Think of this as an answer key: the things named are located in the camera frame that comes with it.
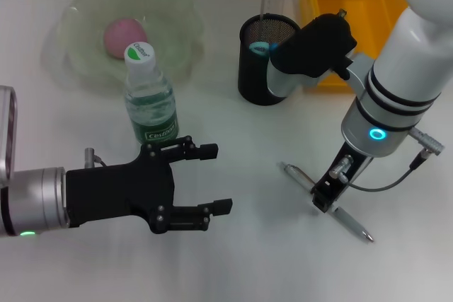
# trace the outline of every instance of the pink object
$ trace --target pink object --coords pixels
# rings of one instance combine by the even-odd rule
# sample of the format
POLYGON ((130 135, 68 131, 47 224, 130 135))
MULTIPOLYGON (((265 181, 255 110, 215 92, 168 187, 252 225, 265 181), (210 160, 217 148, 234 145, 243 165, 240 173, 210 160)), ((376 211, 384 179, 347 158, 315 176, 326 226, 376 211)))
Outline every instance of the pink object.
POLYGON ((148 42, 142 25, 135 19, 117 19, 105 29, 105 49, 115 58, 124 59, 126 47, 133 42, 148 42))

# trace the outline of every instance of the pen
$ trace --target pen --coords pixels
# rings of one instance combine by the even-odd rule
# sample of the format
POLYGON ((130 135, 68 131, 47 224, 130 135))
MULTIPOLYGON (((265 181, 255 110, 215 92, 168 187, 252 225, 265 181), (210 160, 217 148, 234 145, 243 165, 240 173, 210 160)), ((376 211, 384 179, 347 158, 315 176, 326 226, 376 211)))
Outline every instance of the pen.
MULTIPOLYGON (((312 187, 315 182, 301 169, 292 164, 286 164, 281 162, 283 170, 291 176, 296 182, 298 182, 306 191, 311 192, 312 187)), ((357 236, 364 238, 370 242, 374 242, 373 237, 369 234, 367 229, 365 229, 359 222, 357 222, 354 217, 349 215, 346 210, 342 207, 332 204, 330 213, 336 217, 341 223, 343 223, 347 228, 349 228, 357 236)))

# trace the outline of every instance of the water bottle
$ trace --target water bottle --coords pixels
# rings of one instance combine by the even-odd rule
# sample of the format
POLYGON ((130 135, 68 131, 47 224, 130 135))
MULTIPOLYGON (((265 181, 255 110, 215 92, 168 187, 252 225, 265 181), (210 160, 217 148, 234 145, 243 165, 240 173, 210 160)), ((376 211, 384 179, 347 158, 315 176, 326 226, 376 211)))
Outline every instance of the water bottle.
POLYGON ((156 63, 154 48, 135 42, 125 50, 125 62, 126 109, 137 140, 144 144, 175 139, 179 126, 173 87, 156 63))

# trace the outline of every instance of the pen holder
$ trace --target pen holder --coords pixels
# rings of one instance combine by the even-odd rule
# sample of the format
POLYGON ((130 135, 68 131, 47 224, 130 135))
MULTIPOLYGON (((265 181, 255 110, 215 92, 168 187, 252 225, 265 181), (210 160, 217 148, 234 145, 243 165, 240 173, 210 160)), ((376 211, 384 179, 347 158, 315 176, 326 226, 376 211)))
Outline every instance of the pen holder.
POLYGON ((269 51, 291 37, 299 26, 291 19, 277 14, 265 14, 248 19, 241 28, 239 55, 239 93, 256 105, 274 105, 285 98, 273 95, 268 89, 269 51))

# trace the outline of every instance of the white tabletop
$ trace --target white tabletop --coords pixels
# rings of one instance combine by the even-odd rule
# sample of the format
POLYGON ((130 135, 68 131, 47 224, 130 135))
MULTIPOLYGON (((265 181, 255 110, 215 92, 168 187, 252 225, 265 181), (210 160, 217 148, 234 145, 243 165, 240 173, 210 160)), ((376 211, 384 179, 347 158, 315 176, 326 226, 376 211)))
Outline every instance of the white tabletop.
MULTIPOLYGON (((18 170, 82 168, 91 146, 107 164, 137 155, 119 95, 99 95, 52 64, 55 24, 71 0, 0 0, 0 83, 18 95, 18 170)), ((8 302, 449 301, 453 282, 453 86, 419 124, 446 144, 389 192, 352 189, 340 204, 376 238, 366 244, 276 166, 297 164, 317 180, 343 143, 351 95, 301 91, 272 107, 237 91, 239 29, 260 0, 195 0, 204 54, 175 92, 180 134, 218 143, 214 161, 172 165, 176 204, 232 198, 208 232, 152 234, 125 217, 0 240, 0 296, 8 302)), ((288 0, 294 17, 297 0, 288 0)), ((420 147, 407 139, 357 184, 399 178, 420 147)))

